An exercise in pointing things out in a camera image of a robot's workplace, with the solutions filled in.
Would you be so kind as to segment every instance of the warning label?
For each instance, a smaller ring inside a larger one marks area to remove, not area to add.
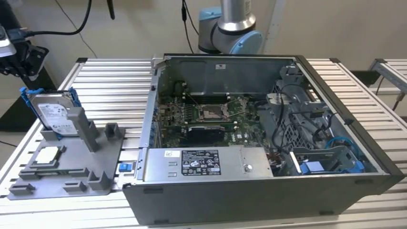
[[[217,150],[183,150],[181,165],[184,176],[220,175]]]

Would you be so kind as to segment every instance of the hard drive label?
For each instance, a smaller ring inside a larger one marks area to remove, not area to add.
[[[41,117],[46,120],[46,123],[52,130],[60,135],[76,135],[76,127],[70,120],[68,120],[68,112],[60,104],[38,104]]]
[[[183,150],[181,165],[184,176],[220,175],[217,150]]]

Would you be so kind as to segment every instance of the gray 3d-printed holder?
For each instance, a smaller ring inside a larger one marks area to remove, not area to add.
[[[62,137],[41,131],[44,139],[9,188],[8,199],[36,199],[106,195],[114,177],[122,145],[124,128],[109,123],[96,128],[81,107],[70,108],[78,137]],[[36,157],[45,147],[57,146],[58,153],[49,163],[38,164]]]

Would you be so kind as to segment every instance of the open computer tower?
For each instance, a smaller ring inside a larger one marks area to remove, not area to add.
[[[136,175],[142,225],[340,214],[401,179],[301,56],[166,54]]]

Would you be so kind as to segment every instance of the slotted aluminum surface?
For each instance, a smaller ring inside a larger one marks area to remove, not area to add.
[[[369,93],[339,63],[309,59],[339,98],[347,104],[368,133],[407,174],[407,129],[393,112]],[[89,59],[77,63],[60,89],[73,85],[88,117],[96,125],[118,122],[126,127],[120,161],[137,156],[144,106],[150,79],[149,60]],[[38,144],[38,122],[24,137],[0,171],[0,228],[145,228],[138,226],[120,183],[130,177],[118,174],[106,196],[9,201],[8,187]],[[407,228],[407,179],[383,195],[364,197],[339,216],[279,219],[255,222],[188,225],[171,229],[247,229],[247,228]]]

